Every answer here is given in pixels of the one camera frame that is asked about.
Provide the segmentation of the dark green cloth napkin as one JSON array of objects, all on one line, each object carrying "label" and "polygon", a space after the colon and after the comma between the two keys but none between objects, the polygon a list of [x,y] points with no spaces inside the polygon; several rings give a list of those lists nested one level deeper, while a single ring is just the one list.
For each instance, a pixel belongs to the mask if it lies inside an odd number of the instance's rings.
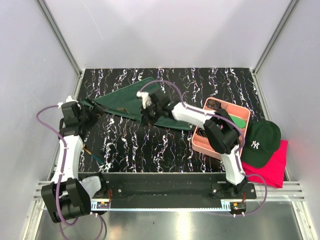
[{"label": "dark green cloth napkin", "polygon": [[85,99],[96,101],[104,106],[106,113],[113,114],[118,117],[121,117],[121,115],[119,115],[117,108],[126,108],[130,113],[138,117],[138,120],[135,121],[142,125],[142,102],[137,98],[136,94],[141,89],[148,93],[152,93],[156,90],[162,90],[158,83],[152,83],[152,81],[154,81],[153,77],[147,77],[95,99],[90,99],[88,97]]}]

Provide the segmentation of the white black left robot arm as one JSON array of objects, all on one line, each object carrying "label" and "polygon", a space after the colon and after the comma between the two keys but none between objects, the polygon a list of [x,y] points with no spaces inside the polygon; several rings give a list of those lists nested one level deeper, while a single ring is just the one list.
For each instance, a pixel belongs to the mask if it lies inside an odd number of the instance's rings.
[{"label": "white black left robot arm", "polygon": [[56,224],[69,225],[69,220],[90,214],[91,199],[94,196],[103,198],[108,193],[108,186],[100,173],[80,180],[78,170],[87,132],[103,116],[105,110],[89,98],[79,102],[71,96],[54,107],[62,112],[58,129],[36,115],[37,121],[57,134],[59,140],[56,170],[50,183],[43,186],[40,193],[51,220]]}]

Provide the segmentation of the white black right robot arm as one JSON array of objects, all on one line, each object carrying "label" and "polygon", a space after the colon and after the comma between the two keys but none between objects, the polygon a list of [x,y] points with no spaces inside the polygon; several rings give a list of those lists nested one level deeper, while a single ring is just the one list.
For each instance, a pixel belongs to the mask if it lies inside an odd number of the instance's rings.
[{"label": "white black right robot arm", "polygon": [[161,90],[152,93],[138,91],[136,97],[142,103],[143,125],[154,125],[159,118],[165,117],[204,130],[209,145],[221,156],[228,195],[236,199],[244,194],[248,177],[241,164],[240,151],[244,144],[240,138],[244,140],[245,136],[226,110],[205,110],[183,100],[172,101]]}]

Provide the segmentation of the patterned rolled tie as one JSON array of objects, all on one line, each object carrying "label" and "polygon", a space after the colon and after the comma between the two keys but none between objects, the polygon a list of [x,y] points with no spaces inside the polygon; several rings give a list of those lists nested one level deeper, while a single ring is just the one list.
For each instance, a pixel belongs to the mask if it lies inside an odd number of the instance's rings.
[{"label": "patterned rolled tie", "polygon": [[207,138],[207,134],[206,134],[204,129],[198,128],[196,130],[196,134],[199,135],[202,138]]}]

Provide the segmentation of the dark paisley rolled tie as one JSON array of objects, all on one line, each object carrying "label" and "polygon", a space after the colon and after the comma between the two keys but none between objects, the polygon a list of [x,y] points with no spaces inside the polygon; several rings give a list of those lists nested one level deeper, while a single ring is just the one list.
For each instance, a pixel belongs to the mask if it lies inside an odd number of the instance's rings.
[{"label": "dark paisley rolled tie", "polygon": [[217,100],[213,100],[213,99],[209,99],[207,101],[207,104],[206,104],[206,107],[209,108],[209,109],[212,109],[212,110],[219,110],[221,109],[221,102],[217,101]]}]

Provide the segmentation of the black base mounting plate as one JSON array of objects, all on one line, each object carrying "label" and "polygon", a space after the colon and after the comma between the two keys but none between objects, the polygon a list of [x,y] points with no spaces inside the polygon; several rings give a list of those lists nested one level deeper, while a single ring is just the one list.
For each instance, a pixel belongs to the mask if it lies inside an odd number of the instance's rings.
[{"label": "black base mounting plate", "polygon": [[111,190],[112,211],[229,211],[229,202],[256,200],[254,184],[236,191],[224,173],[98,173]]}]

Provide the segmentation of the bright green rolled cloth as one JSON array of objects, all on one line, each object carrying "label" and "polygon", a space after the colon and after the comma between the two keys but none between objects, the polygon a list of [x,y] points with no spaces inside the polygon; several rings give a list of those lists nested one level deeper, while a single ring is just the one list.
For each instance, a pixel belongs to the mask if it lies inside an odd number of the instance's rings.
[{"label": "bright green rolled cloth", "polygon": [[234,116],[234,115],[231,115],[230,118],[232,119],[232,121],[236,124],[236,126],[239,129],[245,129],[246,128],[246,124],[247,123],[242,118],[239,118],[239,117]]}]

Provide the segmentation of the dark green baseball cap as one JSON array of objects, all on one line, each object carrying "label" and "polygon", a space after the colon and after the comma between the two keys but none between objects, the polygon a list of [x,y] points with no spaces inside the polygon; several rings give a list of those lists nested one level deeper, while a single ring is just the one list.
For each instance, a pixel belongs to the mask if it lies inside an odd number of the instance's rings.
[{"label": "dark green baseball cap", "polygon": [[255,168],[263,168],[279,149],[281,130],[272,121],[260,120],[248,125],[241,161]]}]

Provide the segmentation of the red folded cloth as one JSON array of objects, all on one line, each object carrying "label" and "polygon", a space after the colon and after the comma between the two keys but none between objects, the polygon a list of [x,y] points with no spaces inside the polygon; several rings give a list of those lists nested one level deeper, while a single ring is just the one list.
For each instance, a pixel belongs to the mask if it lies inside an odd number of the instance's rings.
[{"label": "red folded cloth", "polygon": [[258,174],[264,178],[268,186],[282,188],[285,181],[285,168],[287,165],[287,147],[288,141],[281,140],[279,149],[272,155],[269,161],[261,168],[255,167],[258,160],[258,154],[250,151],[249,147],[244,147],[241,154],[241,163],[244,172],[247,175]]}]

